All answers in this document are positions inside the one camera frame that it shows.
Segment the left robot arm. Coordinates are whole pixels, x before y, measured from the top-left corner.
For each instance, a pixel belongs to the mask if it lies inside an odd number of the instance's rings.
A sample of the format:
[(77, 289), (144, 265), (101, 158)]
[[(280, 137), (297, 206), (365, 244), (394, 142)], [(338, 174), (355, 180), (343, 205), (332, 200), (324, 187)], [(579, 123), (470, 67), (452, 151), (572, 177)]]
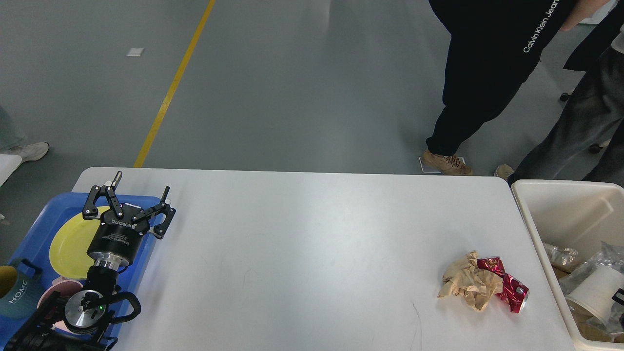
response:
[(54, 197), (1, 266), (3, 351), (109, 351), (139, 315), (134, 292), (176, 210), (168, 190), (116, 194), (121, 178)]

